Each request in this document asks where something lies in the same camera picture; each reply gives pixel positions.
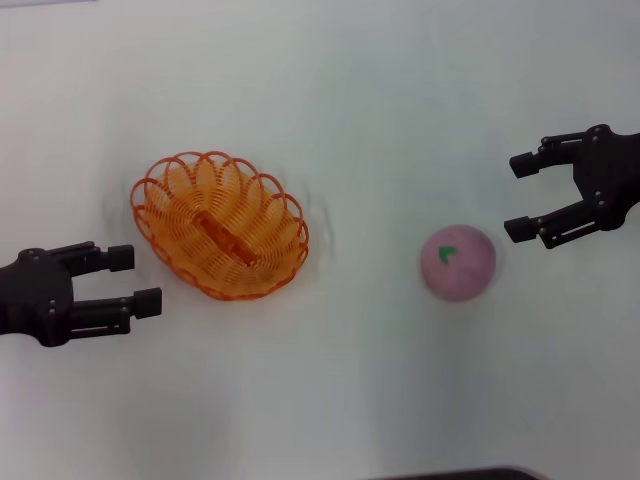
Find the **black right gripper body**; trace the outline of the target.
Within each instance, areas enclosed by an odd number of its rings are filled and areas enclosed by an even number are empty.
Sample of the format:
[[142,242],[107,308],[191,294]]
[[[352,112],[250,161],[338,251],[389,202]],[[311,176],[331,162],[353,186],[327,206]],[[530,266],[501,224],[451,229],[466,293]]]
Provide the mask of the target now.
[[616,134],[606,124],[588,129],[573,179],[598,229],[620,228],[639,203],[639,134]]

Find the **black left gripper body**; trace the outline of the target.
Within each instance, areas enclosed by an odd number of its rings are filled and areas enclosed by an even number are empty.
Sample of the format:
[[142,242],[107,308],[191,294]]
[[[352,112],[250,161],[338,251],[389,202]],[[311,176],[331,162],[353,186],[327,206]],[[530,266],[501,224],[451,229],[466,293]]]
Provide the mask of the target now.
[[43,249],[26,249],[1,269],[1,333],[23,334],[44,347],[70,340],[71,276]]

